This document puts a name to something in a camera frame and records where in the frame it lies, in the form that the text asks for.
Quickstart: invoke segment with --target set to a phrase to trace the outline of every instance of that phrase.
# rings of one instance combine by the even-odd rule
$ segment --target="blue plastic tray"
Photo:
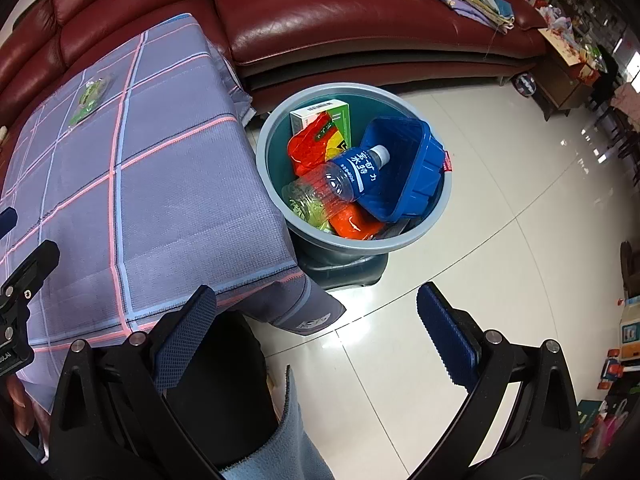
[[[388,149],[390,160],[380,169],[380,183],[358,203],[381,222],[421,216],[442,177],[442,145],[427,123],[400,117],[369,123],[360,146],[377,144]]]

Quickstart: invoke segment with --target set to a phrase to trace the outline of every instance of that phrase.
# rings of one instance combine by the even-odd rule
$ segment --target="hand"
[[[6,378],[6,389],[14,402],[15,429],[22,436],[27,436],[33,429],[35,417],[31,398],[24,391],[24,386],[15,375]]]
[[[15,375],[6,378],[6,389],[14,402],[14,424],[22,436],[31,433],[35,422],[38,423],[45,450],[49,447],[51,416],[37,402],[28,396],[20,379]]]

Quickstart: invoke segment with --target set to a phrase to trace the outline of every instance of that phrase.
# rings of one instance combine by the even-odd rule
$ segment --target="plastic water bottle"
[[[282,188],[282,199],[308,224],[324,228],[329,218],[371,190],[389,161],[381,144],[351,148]]]

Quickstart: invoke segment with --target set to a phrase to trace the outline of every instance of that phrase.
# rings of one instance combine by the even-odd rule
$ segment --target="plaid tablecloth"
[[[69,128],[86,83],[105,76],[100,107]],[[200,284],[214,289],[219,310],[301,334],[343,313],[296,265],[239,123],[249,108],[184,14],[113,50],[34,111],[0,198],[0,210],[18,212],[0,276],[45,239],[61,256],[31,300],[36,359],[21,379],[55,386],[74,339],[99,346],[149,330]]]

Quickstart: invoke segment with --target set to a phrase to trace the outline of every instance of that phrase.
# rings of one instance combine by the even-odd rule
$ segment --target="black pants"
[[[167,401],[217,468],[238,462],[278,427],[260,343],[239,312],[216,317]]]

